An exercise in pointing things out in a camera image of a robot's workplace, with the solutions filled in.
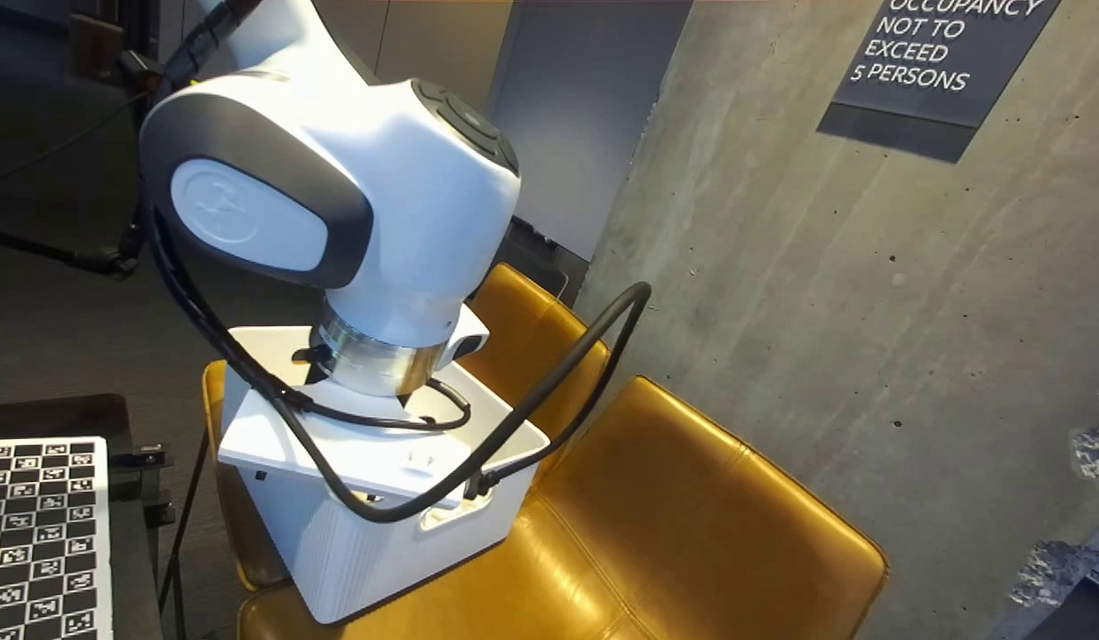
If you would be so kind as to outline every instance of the occupancy sign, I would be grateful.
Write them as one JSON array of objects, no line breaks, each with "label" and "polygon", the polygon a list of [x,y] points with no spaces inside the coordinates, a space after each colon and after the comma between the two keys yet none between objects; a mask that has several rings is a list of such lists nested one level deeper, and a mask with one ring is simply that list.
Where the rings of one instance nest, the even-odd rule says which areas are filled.
[{"label": "occupancy sign", "polygon": [[1060,0],[881,0],[822,131],[915,148],[923,136],[978,131]]}]

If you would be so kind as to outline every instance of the floor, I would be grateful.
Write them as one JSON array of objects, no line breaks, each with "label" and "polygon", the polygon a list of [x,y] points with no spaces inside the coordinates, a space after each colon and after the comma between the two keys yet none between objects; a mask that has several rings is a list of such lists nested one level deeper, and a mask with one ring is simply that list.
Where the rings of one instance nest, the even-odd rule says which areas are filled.
[{"label": "floor", "polygon": [[[76,79],[63,35],[0,21],[0,232],[104,257],[135,201],[135,142],[126,97]],[[553,246],[514,227],[503,248],[556,290],[578,273]],[[190,260],[227,323],[304,323],[317,293]],[[150,257],[131,276],[100,276],[0,246],[0,401],[126,394],[138,445],[170,450],[167,489],[183,501],[198,445],[198,369],[214,347],[190,328]],[[192,640],[236,632],[237,581],[203,477],[183,546]]]}]

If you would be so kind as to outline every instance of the yellow chair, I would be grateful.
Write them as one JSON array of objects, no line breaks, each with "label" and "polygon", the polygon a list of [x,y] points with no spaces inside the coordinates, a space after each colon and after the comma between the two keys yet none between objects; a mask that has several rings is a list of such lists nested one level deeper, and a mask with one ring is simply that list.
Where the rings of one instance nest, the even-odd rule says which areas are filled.
[{"label": "yellow chair", "polygon": [[[498,398],[515,404],[531,388],[569,353],[582,334],[573,308],[548,293],[538,280],[514,269],[509,263],[491,267],[484,285],[474,290],[471,308],[491,328],[479,353],[460,363],[484,381]],[[581,366],[556,388],[556,394],[535,413],[535,423],[556,438],[588,401],[599,385],[610,347],[594,344]],[[203,413],[211,450],[222,440],[222,401],[225,401],[227,363],[203,369]],[[233,465],[217,465],[222,513],[236,555],[236,573],[246,591],[289,581],[289,568],[274,549],[250,489]]]},{"label": "yellow chair", "polygon": [[538,477],[509,540],[340,626],[252,591],[242,640],[855,636],[881,555],[702,413],[634,375]]}]

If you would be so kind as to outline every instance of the black sign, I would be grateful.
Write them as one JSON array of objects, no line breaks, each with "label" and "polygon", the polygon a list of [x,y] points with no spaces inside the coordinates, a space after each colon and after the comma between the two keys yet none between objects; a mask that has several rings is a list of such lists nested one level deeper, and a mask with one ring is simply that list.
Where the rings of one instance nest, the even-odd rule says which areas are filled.
[{"label": "black sign", "polygon": [[1060,0],[881,0],[822,131],[957,159]]}]

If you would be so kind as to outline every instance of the white box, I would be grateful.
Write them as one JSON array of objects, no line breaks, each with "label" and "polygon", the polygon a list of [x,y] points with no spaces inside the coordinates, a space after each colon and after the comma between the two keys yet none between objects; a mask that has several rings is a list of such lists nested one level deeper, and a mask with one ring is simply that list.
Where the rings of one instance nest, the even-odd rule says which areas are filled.
[{"label": "white box", "polygon": [[[289,366],[286,375],[294,375],[298,366],[293,369],[289,344],[305,344],[305,328],[237,328],[236,334],[250,353],[257,353],[257,357],[274,357],[274,369]],[[509,404],[464,366],[452,363],[436,375],[474,404],[474,419],[460,429],[368,429],[305,414],[305,429],[317,438],[320,450],[352,489],[377,495],[377,506],[412,497],[441,479],[452,465],[460,465],[464,455],[474,450],[496,429],[496,423],[509,414]],[[435,389],[416,389],[406,408],[435,414],[452,413],[449,398]],[[452,489],[441,506],[412,519],[370,523],[352,514],[323,487],[311,455],[279,419],[279,413],[236,372],[227,375],[225,414],[227,425],[222,440],[222,463],[237,465],[266,523],[266,534],[317,621],[350,617],[506,540],[535,479],[531,465],[476,501],[467,501],[464,489]],[[484,470],[527,457],[546,445],[548,438],[535,423],[523,423]]]}]

